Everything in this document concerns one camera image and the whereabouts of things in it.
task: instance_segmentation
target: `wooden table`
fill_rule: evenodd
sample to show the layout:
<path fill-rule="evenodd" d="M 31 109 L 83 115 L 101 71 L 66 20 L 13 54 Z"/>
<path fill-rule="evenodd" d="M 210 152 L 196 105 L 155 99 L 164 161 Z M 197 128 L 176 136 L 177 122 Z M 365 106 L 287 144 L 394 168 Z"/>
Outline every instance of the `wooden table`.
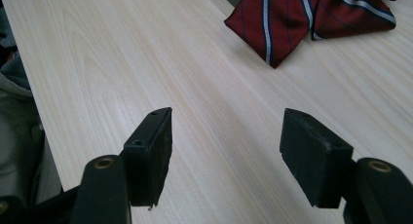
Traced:
<path fill-rule="evenodd" d="M 387 2 L 394 31 L 307 37 L 276 70 L 224 25 L 225 0 L 3 1 L 64 189 L 173 108 L 160 204 L 133 207 L 134 223 L 343 223 L 282 160 L 286 107 L 413 180 L 413 0 Z"/>

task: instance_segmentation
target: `wood grain surface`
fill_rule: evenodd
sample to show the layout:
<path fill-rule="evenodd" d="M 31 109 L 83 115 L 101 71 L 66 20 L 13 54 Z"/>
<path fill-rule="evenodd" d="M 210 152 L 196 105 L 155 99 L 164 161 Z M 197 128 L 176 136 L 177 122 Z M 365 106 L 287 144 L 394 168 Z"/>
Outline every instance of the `wood grain surface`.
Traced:
<path fill-rule="evenodd" d="M 228 29 L 225 0 L 3 0 L 64 189 L 173 109 L 160 203 L 133 223 L 343 223 L 311 207 L 279 152 L 305 111 L 413 181 L 413 0 L 391 32 L 312 42 L 278 68 Z"/>

